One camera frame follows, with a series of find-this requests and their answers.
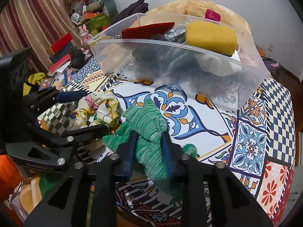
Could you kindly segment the floral yellow white scrunchie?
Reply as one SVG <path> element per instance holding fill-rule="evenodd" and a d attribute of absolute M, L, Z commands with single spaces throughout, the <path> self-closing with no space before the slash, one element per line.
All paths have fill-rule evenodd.
<path fill-rule="evenodd" d="M 119 114 L 119 102 L 112 92 L 94 92 L 79 100 L 69 115 L 69 128 L 78 130 L 99 124 L 113 128 L 119 123 Z"/>

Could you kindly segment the green knitted cloth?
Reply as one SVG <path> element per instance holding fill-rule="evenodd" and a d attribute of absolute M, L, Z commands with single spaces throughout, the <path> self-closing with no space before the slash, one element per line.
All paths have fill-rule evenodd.
<path fill-rule="evenodd" d="M 117 129 L 115 135 L 102 138 L 102 143 L 114 153 L 128 141 L 131 131 L 138 133 L 136 160 L 152 182 L 162 191 L 170 194 L 176 201 L 183 199 L 183 186 L 173 186 L 167 175 L 162 158 L 161 134 L 167 130 L 167 123 L 152 100 L 145 100 L 142 107 L 129 107 L 122 114 L 126 121 Z"/>

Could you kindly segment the red velvet pouch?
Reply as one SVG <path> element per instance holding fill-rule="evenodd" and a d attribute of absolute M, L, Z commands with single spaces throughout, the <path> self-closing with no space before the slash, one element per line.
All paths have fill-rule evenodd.
<path fill-rule="evenodd" d="M 174 22 L 164 22 L 126 28 L 121 31 L 121 37 L 122 39 L 151 39 L 155 35 L 163 34 L 172 29 L 174 25 Z"/>

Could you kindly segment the black pouch with gold chain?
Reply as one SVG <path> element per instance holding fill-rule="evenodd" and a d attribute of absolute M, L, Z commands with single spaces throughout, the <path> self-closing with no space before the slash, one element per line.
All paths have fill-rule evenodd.
<path fill-rule="evenodd" d="M 135 49 L 132 56 L 140 67 L 151 70 L 156 76 L 169 76 L 197 67 L 193 53 L 185 49 Z"/>

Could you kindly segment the silver crinkly pouch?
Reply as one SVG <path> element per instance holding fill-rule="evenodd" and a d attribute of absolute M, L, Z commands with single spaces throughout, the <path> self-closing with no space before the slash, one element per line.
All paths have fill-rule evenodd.
<path fill-rule="evenodd" d="M 168 42 L 173 43 L 180 43 L 180 44 L 186 44 L 186 31 L 185 30 L 169 30 L 165 34 L 163 34 L 163 37 Z"/>

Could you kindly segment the white drawstring pouch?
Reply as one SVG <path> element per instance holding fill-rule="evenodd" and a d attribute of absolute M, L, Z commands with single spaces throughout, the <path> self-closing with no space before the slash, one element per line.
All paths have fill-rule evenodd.
<path fill-rule="evenodd" d="M 203 71 L 216 76 L 226 77 L 234 73 L 242 72 L 241 66 L 209 54 L 195 53 L 195 58 Z"/>

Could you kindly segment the yellow sponge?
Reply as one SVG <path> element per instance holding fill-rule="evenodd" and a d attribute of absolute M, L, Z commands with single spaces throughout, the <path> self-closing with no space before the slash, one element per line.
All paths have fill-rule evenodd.
<path fill-rule="evenodd" d="M 232 56 L 238 46 L 233 28 L 203 21 L 187 25 L 186 44 L 226 56 Z"/>

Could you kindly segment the patterned patchwork tablecloth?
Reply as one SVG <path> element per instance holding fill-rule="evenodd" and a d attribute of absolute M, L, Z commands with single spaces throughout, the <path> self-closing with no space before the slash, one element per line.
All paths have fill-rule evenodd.
<path fill-rule="evenodd" d="M 238 110 L 219 108 L 211 100 L 175 87 L 119 74 L 102 74 L 93 58 L 64 91 L 88 93 L 110 90 L 121 112 L 142 106 L 149 98 L 169 125 L 179 145 L 194 144 L 198 160 L 225 165 L 261 205 L 274 226 L 282 218 L 295 165 L 295 125 L 291 95 L 269 78 Z M 74 103 L 57 104 L 43 114 L 49 131 L 61 135 L 69 128 Z M 181 203 L 160 191 L 146 176 L 134 174 L 116 189 L 118 218 L 138 226 L 179 226 Z"/>

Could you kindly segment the pink bunny toy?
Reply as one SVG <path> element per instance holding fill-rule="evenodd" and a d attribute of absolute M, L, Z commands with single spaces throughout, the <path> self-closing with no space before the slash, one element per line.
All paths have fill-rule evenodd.
<path fill-rule="evenodd" d="M 85 24 L 83 24 L 82 26 L 79 26 L 78 29 L 79 29 L 79 35 L 81 38 L 81 45 L 83 47 L 87 47 L 88 42 L 93 38 L 93 36 L 89 33 Z"/>

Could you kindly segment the striped brown curtain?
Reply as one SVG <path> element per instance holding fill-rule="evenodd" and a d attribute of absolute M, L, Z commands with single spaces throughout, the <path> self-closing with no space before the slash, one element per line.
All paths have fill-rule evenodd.
<path fill-rule="evenodd" d="M 80 37 L 71 21 L 71 0 L 8 0 L 1 11 L 1 55 L 20 48 L 32 48 L 30 66 L 48 72 L 51 45 L 67 33 L 80 46 Z"/>

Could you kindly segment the green box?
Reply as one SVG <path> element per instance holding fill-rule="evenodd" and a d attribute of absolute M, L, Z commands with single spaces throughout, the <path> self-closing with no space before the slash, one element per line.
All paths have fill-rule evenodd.
<path fill-rule="evenodd" d="M 105 15 L 104 13 L 100 13 L 95 17 L 91 18 L 88 22 L 86 22 L 86 28 L 89 31 L 97 30 L 98 28 L 102 28 L 104 26 L 108 26 L 111 23 L 110 17 Z"/>

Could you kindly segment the grey dinosaur plush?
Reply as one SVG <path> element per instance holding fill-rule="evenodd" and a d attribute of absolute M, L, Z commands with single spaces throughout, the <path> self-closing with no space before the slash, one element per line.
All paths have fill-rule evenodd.
<path fill-rule="evenodd" d="M 114 19 L 118 15 L 114 0 L 89 0 L 86 10 L 102 12 L 111 19 Z"/>

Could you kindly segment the dark purple garment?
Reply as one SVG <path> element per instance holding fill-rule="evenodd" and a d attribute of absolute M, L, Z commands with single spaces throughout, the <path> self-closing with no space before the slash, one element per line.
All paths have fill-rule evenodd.
<path fill-rule="evenodd" d="M 145 0 L 138 0 L 130 4 L 127 8 L 122 10 L 111 22 L 111 25 L 133 15 L 136 13 L 146 13 L 148 11 L 148 3 Z"/>

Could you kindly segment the clear plastic storage box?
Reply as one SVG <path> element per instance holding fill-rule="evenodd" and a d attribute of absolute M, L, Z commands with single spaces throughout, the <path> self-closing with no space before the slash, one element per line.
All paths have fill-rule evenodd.
<path fill-rule="evenodd" d="M 211 99 L 219 106 L 241 108 L 270 73 L 252 36 L 234 28 L 237 47 L 231 56 L 190 46 L 186 26 L 200 17 L 137 13 L 94 36 L 88 43 L 104 73 L 146 79 Z M 174 27 L 152 39 L 124 39 L 122 31 L 159 23 Z"/>

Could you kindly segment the beige colourful fleece blanket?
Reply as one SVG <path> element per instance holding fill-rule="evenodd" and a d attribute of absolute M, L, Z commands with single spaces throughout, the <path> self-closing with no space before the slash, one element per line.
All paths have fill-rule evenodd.
<path fill-rule="evenodd" d="M 211 1 L 179 0 L 152 9 L 149 11 L 149 13 L 164 12 L 205 18 L 207 9 L 218 13 L 221 16 L 220 21 L 224 24 L 242 29 L 246 34 L 250 36 L 251 39 L 253 39 L 250 25 L 244 18 L 242 18 L 233 10 Z"/>

